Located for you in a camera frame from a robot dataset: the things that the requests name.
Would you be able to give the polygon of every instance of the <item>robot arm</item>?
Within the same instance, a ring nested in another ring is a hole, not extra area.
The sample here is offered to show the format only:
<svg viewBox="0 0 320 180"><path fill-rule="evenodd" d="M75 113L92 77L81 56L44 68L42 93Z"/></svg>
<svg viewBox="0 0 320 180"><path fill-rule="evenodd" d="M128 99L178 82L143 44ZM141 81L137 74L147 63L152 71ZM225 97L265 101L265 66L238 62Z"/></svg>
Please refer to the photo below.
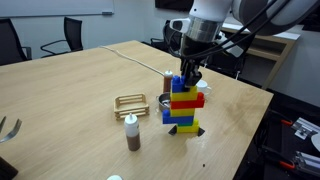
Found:
<svg viewBox="0 0 320 180"><path fill-rule="evenodd" d="M200 60L240 42L228 45L232 37L221 41L219 36L230 10L234 18L244 25L236 34L247 28L252 34L267 36L298 24L319 4L320 0L194 0L189 18L170 21L172 29L184 34L180 58L186 87L195 85L201 78L198 71Z"/></svg>

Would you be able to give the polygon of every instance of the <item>black chair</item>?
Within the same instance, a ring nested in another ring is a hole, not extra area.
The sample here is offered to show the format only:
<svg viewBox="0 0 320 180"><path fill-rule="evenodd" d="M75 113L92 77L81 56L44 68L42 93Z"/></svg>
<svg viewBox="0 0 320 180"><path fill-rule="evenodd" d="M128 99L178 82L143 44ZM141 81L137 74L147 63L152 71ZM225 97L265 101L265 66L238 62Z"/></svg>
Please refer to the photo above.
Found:
<svg viewBox="0 0 320 180"><path fill-rule="evenodd" d="M31 48L22 47L10 19L0 19L0 65L31 60Z"/></svg>
<svg viewBox="0 0 320 180"><path fill-rule="evenodd" d="M227 38L233 35L233 33L230 32L222 32ZM237 42L247 35L248 34L239 34L234 37L232 41ZM221 74L238 79L238 76L242 73L245 64L246 52L249 49L254 37L255 35L252 35L238 44L238 46L243 50L240 56L235 57L233 54L228 53L227 51L222 51L207 57L207 59L203 60L200 65Z"/></svg>
<svg viewBox="0 0 320 180"><path fill-rule="evenodd" d="M180 32L177 32L169 27L170 21L167 20L163 29L163 39L151 38L151 46L157 48L159 50L169 52L169 43L173 51L178 51L180 49L181 44L181 36Z"/></svg>
<svg viewBox="0 0 320 180"><path fill-rule="evenodd" d="M65 54L65 53L75 52L75 51L82 51L83 46L81 41L81 26L82 26L82 21L65 17L64 18L64 35L66 39L54 41L41 46L40 47L41 50L50 53L50 55L47 55L44 57L55 56L55 55ZM50 46L52 44L59 43L59 42L67 42L70 47L70 51L56 53L48 49L45 49L45 47Z"/></svg>

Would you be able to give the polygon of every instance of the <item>wooden table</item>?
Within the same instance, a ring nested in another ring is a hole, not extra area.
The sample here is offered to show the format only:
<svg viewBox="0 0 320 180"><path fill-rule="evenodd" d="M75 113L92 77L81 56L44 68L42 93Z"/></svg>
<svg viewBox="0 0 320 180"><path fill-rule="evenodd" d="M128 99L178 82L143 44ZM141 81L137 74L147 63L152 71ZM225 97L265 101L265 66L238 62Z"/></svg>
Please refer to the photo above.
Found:
<svg viewBox="0 0 320 180"><path fill-rule="evenodd" d="M137 41L110 46L164 72L180 60ZM232 179L272 94L200 69L213 93L196 111L206 132L168 131L157 111L163 77L107 49L95 48L0 67L2 135L17 118L19 134L0 155L19 170L15 179ZM114 98L145 93L150 115L140 117L141 148L127 148Z"/></svg>
<svg viewBox="0 0 320 180"><path fill-rule="evenodd" d="M235 24L223 23L222 29L231 33L237 32L242 26ZM267 89L281 65L287 59L295 42L300 37L299 34L283 32L273 36L256 35L247 53L262 57L275 62L267 79L262 84L262 89Z"/></svg>

